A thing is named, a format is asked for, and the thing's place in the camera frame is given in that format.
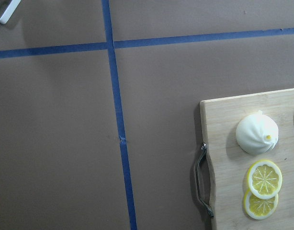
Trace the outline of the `wooden cutting board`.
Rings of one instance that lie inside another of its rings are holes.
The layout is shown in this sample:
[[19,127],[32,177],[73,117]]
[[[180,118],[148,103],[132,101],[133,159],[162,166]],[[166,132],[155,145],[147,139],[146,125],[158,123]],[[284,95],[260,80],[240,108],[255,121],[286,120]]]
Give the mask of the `wooden cutting board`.
[[[201,101],[203,140],[208,145],[210,206],[214,230],[294,230],[294,88]],[[236,127],[249,114],[262,111],[278,125],[279,140],[269,152],[254,156],[236,141]],[[268,159],[281,170],[283,184],[275,212],[264,220],[243,208],[247,171]]]

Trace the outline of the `white dumpling bun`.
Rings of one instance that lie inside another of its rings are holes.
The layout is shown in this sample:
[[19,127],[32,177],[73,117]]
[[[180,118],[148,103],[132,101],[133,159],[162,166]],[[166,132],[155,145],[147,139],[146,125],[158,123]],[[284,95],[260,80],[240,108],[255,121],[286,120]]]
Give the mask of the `white dumpling bun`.
[[248,154],[264,154],[275,147],[278,139],[277,123],[261,110],[244,117],[236,128],[237,143]]

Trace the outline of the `long blue tape strip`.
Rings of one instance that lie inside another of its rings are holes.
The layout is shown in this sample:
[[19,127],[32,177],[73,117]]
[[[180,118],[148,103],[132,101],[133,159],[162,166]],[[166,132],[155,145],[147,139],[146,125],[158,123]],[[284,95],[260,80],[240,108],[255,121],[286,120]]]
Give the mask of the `long blue tape strip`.
[[120,154],[121,154],[121,162],[122,162],[122,169],[123,169],[129,224],[130,224],[131,230],[136,230],[137,229],[136,210],[135,210],[135,202],[134,202],[134,195],[133,195],[130,163],[129,163],[129,157],[128,157],[127,139],[126,139],[125,127],[124,127],[124,116],[123,116],[122,99],[120,94],[118,68],[117,68],[117,61],[116,61],[116,54],[115,54],[115,47],[114,47],[114,40],[113,40],[113,28],[112,28],[110,4],[108,0],[102,1],[102,13],[103,13],[103,19],[104,19],[104,28],[105,28],[108,60],[109,60],[111,83],[112,83],[112,90],[113,90],[114,109],[115,109],[118,138],[119,138],[119,145],[120,145]]

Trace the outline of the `upper lemon slice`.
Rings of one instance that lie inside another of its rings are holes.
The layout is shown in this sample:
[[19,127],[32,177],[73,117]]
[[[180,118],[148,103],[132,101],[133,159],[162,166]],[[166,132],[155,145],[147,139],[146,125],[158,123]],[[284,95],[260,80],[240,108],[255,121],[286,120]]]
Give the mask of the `upper lemon slice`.
[[271,199],[278,195],[283,182],[279,167],[270,160],[253,163],[247,172],[247,185],[259,199]]

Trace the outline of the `lemon slice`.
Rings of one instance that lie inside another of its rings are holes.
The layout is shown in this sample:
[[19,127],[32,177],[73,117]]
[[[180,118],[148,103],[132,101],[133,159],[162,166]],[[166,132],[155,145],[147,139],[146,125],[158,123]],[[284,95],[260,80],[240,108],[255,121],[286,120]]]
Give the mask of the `lemon slice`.
[[243,208],[246,214],[255,220],[263,220],[271,216],[278,205],[279,196],[276,194],[269,199],[256,197],[249,189],[244,194]]
[[271,199],[278,195],[283,182],[279,167],[270,160],[253,163],[247,172],[247,185],[259,199]]

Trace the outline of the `lower lemon slice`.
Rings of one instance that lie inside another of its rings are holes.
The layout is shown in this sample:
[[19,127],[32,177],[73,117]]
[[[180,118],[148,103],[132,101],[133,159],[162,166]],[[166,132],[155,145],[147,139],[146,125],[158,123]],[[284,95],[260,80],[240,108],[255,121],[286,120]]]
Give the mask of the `lower lemon slice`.
[[269,199],[256,197],[249,189],[244,194],[243,208],[246,214],[255,220],[263,220],[271,216],[278,205],[279,196],[276,194]]

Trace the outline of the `crossing blue tape strip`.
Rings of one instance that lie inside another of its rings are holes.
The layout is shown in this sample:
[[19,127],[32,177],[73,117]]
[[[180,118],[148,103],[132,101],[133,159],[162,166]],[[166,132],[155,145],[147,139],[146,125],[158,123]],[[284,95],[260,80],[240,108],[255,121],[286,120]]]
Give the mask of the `crossing blue tape strip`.
[[[279,35],[294,35],[294,28],[122,40],[122,41],[113,41],[113,47],[115,49],[120,49],[120,48],[160,46],[160,45],[170,45],[170,44],[196,43],[196,42],[205,42],[205,41],[265,37],[265,36],[279,36]],[[46,47],[35,47],[35,48],[1,50],[0,59],[86,52],[86,51],[98,51],[98,50],[106,50],[108,47],[109,45],[106,42],[100,42],[100,43],[87,43],[87,44],[76,44],[76,45],[46,46]]]

